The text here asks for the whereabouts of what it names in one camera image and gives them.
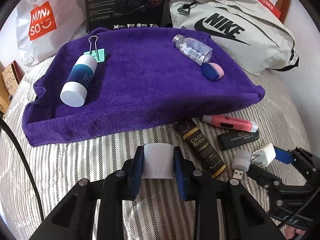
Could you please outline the person hand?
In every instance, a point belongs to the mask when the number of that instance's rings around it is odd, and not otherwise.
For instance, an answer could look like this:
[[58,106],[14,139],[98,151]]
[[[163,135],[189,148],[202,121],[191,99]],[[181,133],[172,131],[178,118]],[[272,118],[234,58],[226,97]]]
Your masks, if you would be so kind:
[[304,235],[305,231],[301,229],[297,229],[295,227],[286,225],[285,226],[285,237],[286,239],[293,239],[296,235]]

